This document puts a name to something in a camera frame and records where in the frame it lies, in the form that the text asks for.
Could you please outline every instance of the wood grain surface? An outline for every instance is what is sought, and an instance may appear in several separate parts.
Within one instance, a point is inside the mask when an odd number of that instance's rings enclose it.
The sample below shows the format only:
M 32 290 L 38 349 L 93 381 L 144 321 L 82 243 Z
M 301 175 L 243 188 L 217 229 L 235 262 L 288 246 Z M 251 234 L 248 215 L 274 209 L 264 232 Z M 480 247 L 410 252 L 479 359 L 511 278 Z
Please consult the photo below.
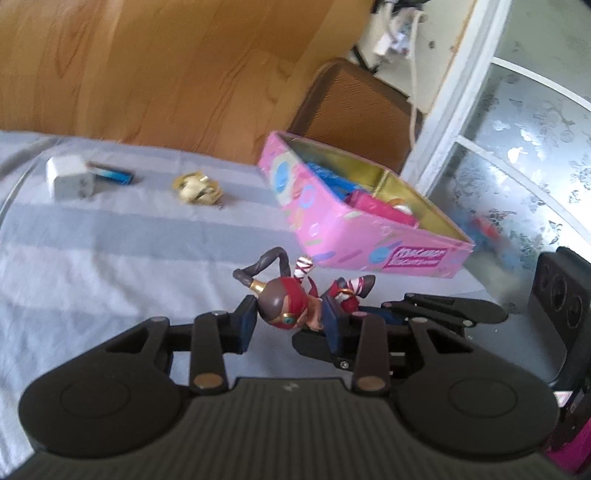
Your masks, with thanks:
M 0 0 L 0 129 L 255 163 L 373 0 Z

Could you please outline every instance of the figure's leg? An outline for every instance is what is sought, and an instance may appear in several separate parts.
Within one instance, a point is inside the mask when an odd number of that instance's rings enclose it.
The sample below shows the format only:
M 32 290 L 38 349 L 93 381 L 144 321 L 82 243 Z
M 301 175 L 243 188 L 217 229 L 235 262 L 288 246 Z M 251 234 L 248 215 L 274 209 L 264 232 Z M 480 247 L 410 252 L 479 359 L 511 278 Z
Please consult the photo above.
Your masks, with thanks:
M 327 293 L 340 302 L 340 306 L 344 311 L 351 313 L 359 310 L 357 297 L 364 299 L 374 287 L 374 284 L 375 275 L 364 275 L 353 280 L 338 278 L 330 286 Z

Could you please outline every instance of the white cable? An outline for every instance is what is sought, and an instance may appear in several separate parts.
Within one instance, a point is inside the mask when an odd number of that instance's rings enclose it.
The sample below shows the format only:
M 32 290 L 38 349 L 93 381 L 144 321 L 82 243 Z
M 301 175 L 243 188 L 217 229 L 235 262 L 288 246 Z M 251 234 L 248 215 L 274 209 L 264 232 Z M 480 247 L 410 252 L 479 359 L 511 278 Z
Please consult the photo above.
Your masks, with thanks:
M 423 12 L 421 10 L 415 10 L 414 18 L 413 18 L 413 26 L 411 27 L 410 31 L 410 45 L 409 45 L 409 60 L 410 60 L 410 82 L 411 82 L 411 113 L 410 113 L 410 148 L 411 150 L 414 148 L 415 143 L 415 134 L 417 129 L 417 59 L 415 58 L 415 53 L 417 50 L 417 31 L 418 31 L 418 22 L 421 20 L 421 16 Z
M 392 12 L 394 11 L 394 5 L 396 5 L 397 3 L 398 0 L 386 0 L 384 2 L 385 15 L 382 16 L 384 19 L 384 30 L 389 35 L 392 41 L 396 41 L 396 35 L 392 31 L 390 23 L 392 23 Z

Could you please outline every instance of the gold wrapped item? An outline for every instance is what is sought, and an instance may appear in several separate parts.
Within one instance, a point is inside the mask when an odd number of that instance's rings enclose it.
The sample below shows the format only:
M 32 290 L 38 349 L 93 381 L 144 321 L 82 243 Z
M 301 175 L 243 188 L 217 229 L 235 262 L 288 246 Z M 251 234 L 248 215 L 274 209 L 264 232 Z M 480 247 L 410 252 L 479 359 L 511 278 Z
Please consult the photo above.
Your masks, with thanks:
M 177 177 L 174 179 L 173 189 L 176 190 L 178 198 L 185 203 L 215 205 L 218 209 L 223 208 L 220 201 L 223 191 L 219 183 L 201 171 Z

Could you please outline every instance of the pink object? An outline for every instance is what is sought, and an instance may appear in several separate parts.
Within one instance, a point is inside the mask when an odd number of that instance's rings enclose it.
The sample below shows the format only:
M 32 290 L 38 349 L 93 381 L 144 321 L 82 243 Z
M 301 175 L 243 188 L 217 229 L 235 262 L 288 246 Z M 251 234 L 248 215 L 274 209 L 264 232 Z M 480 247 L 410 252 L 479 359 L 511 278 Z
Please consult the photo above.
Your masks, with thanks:
M 362 212 L 371 213 L 372 215 L 377 215 L 381 218 L 387 218 L 403 225 L 409 225 L 413 228 L 418 227 L 418 220 L 415 217 L 393 208 L 389 203 L 372 197 L 364 190 L 355 190 L 347 197 L 345 203 L 356 210 L 361 210 Z
M 546 452 L 548 458 L 564 470 L 576 473 L 591 454 L 591 420 L 570 443 L 565 443 L 556 452 Z
M 383 218 L 341 202 L 290 148 L 291 139 L 305 142 L 308 150 L 320 156 L 329 149 L 372 163 L 294 135 L 279 132 L 269 135 L 259 168 L 302 249 L 314 264 L 443 278 L 451 278 L 461 269 L 474 247 L 467 237 L 463 241 L 414 228 L 414 222 L 408 224 L 408 215 L 397 210 L 405 215 L 406 223 L 397 221 L 402 217 Z M 435 205 L 424 201 L 434 215 L 453 225 Z

